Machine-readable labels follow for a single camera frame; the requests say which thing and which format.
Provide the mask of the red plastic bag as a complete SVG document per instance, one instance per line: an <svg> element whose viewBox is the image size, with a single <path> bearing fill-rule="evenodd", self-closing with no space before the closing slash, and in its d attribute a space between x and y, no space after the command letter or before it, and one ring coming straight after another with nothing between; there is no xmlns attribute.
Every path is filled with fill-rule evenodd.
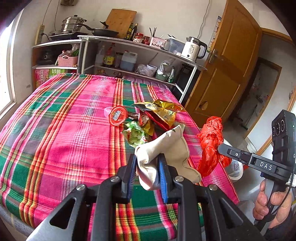
<svg viewBox="0 0 296 241"><path fill-rule="evenodd" d="M222 119L212 116L206 120L201 132L198 134L202 157L197 165L197 171L202 178L209 176L218 164L225 168L231 163L231 158L218 152L218 146L224 143L222 130Z"/></svg>

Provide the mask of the red snack wrapper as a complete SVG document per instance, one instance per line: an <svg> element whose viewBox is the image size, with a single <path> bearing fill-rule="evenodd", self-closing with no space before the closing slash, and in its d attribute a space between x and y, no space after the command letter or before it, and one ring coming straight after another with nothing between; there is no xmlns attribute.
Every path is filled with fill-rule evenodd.
<svg viewBox="0 0 296 241"><path fill-rule="evenodd" d="M148 121L155 123L162 130L168 131L171 129L168 123L162 120L156 113L151 110L144 110L139 112L139 125L144 126Z"/></svg>

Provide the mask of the green snack wrapper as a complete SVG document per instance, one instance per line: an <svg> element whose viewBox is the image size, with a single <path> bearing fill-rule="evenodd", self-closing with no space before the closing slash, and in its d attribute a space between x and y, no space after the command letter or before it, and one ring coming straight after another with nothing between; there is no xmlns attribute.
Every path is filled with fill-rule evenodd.
<svg viewBox="0 0 296 241"><path fill-rule="evenodd" d="M139 126L136 121L131 121L125 124L125 129L122 131L125 140L128 144L134 148L150 140L150 137L145 131Z"/></svg>

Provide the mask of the yellow gold snack bag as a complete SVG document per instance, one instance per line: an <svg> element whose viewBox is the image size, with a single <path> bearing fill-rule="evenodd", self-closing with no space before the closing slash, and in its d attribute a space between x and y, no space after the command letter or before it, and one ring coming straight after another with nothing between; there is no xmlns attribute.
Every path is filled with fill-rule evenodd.
<svg viewBox="0 0 296 241"><path fill-rule="evenodd" d="M162 120L169 124L172 127L176 120L177 113L184 112L185 109L173 102L164 101L157 99L153 102L137 102L133 104L139 110L151 110L156 113Z"/></svg>

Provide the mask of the clear cup red lid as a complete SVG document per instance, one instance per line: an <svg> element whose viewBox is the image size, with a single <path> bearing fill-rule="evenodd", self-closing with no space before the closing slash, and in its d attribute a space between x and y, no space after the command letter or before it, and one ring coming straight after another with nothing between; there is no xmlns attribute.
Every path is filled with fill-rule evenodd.
<svg viewBox="0 0 296 241"><path fill-rule="evenodd" d="M109 106L104 109L104 115L106 118L108 118L109 123L112 126L119 126L127 119L128 112L121 105L115 107Z"/></svg>

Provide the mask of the white trash bin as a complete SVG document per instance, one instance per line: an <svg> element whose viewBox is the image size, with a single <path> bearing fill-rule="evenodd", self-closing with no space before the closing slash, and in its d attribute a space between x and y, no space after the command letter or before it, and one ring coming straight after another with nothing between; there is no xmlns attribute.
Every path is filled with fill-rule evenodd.
<svg viewBox="0 0 296 241"><path fill-rule="evenodd" d="M225 167L225 171L231 182L238 181L243 176L243 164L232 159L231 163Z"/></svg>

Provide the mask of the white kitchen shelf unit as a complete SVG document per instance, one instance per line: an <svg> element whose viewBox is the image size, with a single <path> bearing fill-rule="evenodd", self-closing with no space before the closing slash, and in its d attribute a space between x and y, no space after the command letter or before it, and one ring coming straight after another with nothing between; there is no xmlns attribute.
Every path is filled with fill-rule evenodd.
<svg viewBox="0 0 296 241"><path fill-rule="evenodd" d="M107 47L112 43L115 44L115 48L119 51L132 51L138 54L136 65L138 64L152 64L153 66L159 66L164 60L174 59L173 66L177 72L180 71L183 64L192 67L190 76L184 81L184 87L180 87L177 82L169 83L164 80L159 80L157 78L144 76L137 74L133 71L122 70L120 68L104 67L95 63L95 57L98 51L98 46L100 44L105 44ZM41 55L43 49L46 48L57 48L69 44L79 44L79 55L78 63L76 67L65 67L52 65L39 65L37 64L37 59ZM180 97L178 101L183 101L186 94L190 94L189 86L194 79L196 71L205 70L206 68L202 65L197 64L194 61L187 60L181 56L172 54L162 49L157 49L152 46L145 44L136 43L133 41L110 38L110 37L100 37L100 36L86 36L81 35L75 40L61 40L61 41L51 41L43 44L35 45L32 47L32 69L74 69L77 73L90 74L95 68L101 68L108 70L112 75L113 72L122 72L124 75L135 76L137 78L142 78L148 80L148 82L155 82L161 85L166 85L170 89L175 88L180 92Z"/></svg>

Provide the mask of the wooden door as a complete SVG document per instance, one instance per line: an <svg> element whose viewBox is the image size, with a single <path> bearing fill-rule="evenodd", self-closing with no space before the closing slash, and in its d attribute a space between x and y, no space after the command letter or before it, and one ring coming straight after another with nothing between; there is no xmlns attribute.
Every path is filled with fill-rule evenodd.
<svg viewBox="0 0 296 241"><path fill-rule="evenodd" d="M211 116L227 121L255 68L262 29L239 1L227 1L218 33L185 109L202 127Z"/></svg>

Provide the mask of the white oil jug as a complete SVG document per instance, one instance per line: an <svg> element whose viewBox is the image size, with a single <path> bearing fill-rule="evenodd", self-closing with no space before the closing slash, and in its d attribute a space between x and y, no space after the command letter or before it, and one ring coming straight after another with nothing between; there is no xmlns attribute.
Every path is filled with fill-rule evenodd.
<svg viewBox="0 0 296 241"><path fill-rule="evenodd" d="M137 62L137 53L125 51L120 62L120 69L133 72Z"/></svg>

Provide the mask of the white electric kettle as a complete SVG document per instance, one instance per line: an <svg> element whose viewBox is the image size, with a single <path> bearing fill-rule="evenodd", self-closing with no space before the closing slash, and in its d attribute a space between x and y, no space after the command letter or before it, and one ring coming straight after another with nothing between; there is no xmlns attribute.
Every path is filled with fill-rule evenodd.
<svg viewBox="0 0 296 241"><path fill-rule="evenodd" d="M207 44L195 37L188 37L185 42L181 57L196 62L197 59L203 59L207 52Z"/></svg>

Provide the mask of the soy sauce bottle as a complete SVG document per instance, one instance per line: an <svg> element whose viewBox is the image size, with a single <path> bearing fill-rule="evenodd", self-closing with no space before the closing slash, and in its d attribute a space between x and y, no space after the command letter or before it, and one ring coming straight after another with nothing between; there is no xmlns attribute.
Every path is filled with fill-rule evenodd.
<svg viewBox="0 0 296 241"><path fill-rule="evenodd" d="M115 61L115 44L112 43L110 47L107 49L104 58L103 58L103 66L112 67Z"/></svg>

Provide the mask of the clear plastic container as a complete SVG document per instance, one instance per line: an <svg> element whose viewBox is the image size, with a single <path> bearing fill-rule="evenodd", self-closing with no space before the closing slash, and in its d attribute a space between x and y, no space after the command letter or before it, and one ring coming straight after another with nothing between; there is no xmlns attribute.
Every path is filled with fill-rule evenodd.
<svg viewBox="0 0 296 241"><path fill-rule="evenodd" d="M166 39L164 49L172 54L181 55L184 49L185 43L177 40L176 38L169 37Z"/></svg>

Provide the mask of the pink utensil holder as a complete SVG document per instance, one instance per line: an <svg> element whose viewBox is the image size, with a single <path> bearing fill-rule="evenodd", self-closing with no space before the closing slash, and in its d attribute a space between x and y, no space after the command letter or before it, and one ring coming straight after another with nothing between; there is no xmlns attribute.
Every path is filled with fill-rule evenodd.
<svg viewBox="0 0 296 241"><path fill-rule="evenodd" d="M157 49L162 49L162 48L164 48L165 43L166 43L165 39L152 37L149 45L151 47L154 47L154 48L157 48Z"/></svg>

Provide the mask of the pink woven basket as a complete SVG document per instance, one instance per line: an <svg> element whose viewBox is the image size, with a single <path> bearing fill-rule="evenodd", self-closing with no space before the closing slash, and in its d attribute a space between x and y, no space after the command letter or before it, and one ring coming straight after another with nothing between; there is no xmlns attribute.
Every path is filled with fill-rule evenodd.
<svg viewBox="0 0 296 241"><path fill-rule="evenodd" d="M75 67L78 63L78 56L59 56L58 66L61 67Z"/></svg>

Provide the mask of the black frying pan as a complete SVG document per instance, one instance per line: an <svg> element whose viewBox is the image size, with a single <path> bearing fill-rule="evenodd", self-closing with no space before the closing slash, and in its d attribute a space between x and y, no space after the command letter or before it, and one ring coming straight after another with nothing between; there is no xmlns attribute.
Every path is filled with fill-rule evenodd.
<svg viewBox="0 0 296 241"><path fill-rule="evenodd" d="M117 31L113 31L109 29L91 28L85 24L77 24L76 26L85 27L87 30L91 31L94 36L115 38L118 35Z"/></svg>

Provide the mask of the wooden cutting board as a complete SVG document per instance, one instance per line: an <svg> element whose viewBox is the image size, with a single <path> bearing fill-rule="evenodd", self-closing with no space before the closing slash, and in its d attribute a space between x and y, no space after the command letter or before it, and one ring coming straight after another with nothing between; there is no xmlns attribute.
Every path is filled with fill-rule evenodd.
<svg viewBox="0 0 296 241"><path fill-rule="evenodd" d="M118 32L117 38L124 39L136 14L137 11L112 9L106 19L106 24L109 25L110 30Z"/></svg>

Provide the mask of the black induction cooker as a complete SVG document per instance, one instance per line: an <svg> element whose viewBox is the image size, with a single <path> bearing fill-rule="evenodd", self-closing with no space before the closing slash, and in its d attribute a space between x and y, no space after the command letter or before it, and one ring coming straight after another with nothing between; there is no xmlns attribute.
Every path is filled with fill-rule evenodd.
<svg viewBox="0 0 296 241"><path fill-rule="evenodd" d="M75 40L75 39L79 39L78 36L87 36L87 35L88 33L82 33L82 32L63 33L63 34L49 36L49 40L50 41Z"/></svg>

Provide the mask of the stainless steel steamer pot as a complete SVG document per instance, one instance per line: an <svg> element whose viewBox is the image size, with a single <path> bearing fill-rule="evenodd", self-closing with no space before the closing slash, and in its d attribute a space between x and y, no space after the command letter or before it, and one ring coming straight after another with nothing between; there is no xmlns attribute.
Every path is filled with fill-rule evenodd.
<svg viewBox="0 0 296 241"><path fill-rule="evenodd" d="M81 24L84 24L87 20L77 15L69 16L62 22L61 32L79 32Z"/></svg>

